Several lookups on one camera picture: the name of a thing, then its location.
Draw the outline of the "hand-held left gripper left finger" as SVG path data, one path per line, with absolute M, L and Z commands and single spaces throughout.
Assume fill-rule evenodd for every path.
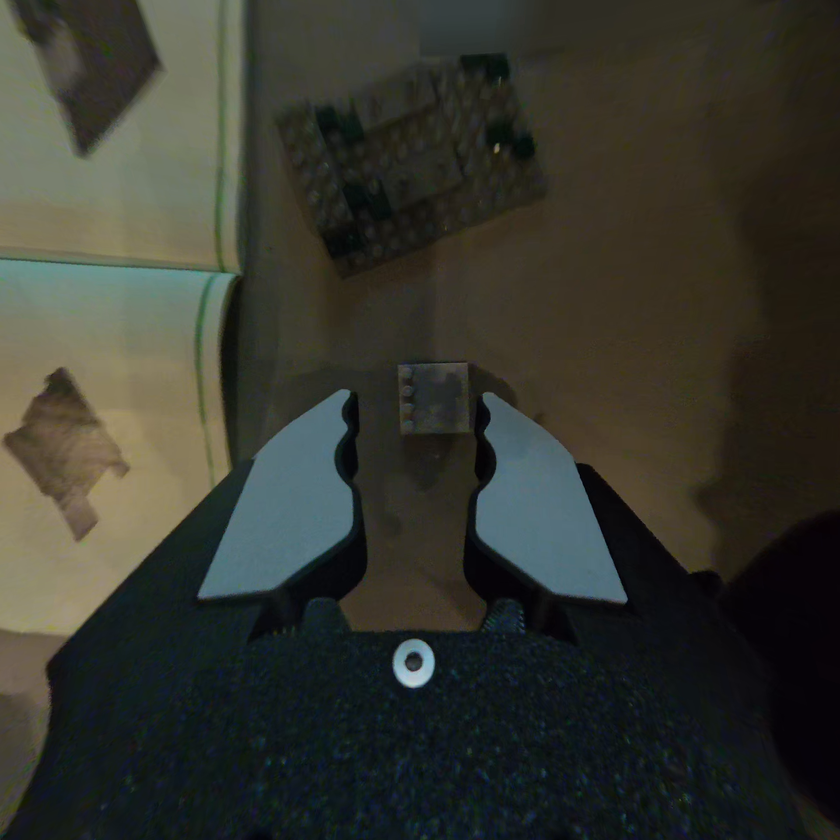
M 358 397 L 340 389 L 286 425 L 253 457 L 199 601 L 282 589 L 339 600 L 365 570 Z

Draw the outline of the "grey studded building baseplate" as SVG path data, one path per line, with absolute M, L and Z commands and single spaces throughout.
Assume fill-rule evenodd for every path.
M 276 119 L 302 212 L 341 278 L 536 203 L 538 144 L 507 53 L 427 59 Z

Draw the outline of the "light grey square plate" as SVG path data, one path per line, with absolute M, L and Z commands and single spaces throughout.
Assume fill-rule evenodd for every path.
M 397 380 L 402 436 L 461 435 L 471 431 L 467 362 L 399 364 Z

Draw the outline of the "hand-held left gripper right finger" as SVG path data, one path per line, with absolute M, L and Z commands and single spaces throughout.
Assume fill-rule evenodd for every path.
M 470 544 L 526 592 L 601 604 L 628 596 L 572 454 L 492 392 L 476 412 Z

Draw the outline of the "white instruction booklet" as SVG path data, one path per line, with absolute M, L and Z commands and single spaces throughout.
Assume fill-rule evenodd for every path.
M 2 2 L 1 625 L 67 637 L 231 468 L 245 2 Z

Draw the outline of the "grey long building brick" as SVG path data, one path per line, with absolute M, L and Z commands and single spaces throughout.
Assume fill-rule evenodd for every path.
M 327 252 L 322 240 L 325 232 L 350 225 L 359 228 L 359 225 L 344 200 L 339 163 L 319 130 L 314 110 L 309 101 L 294 102 L 280 112 L 276 127 L 303 215 Z M 351 256 L 332 259 L 341 273 L 349 272 Z

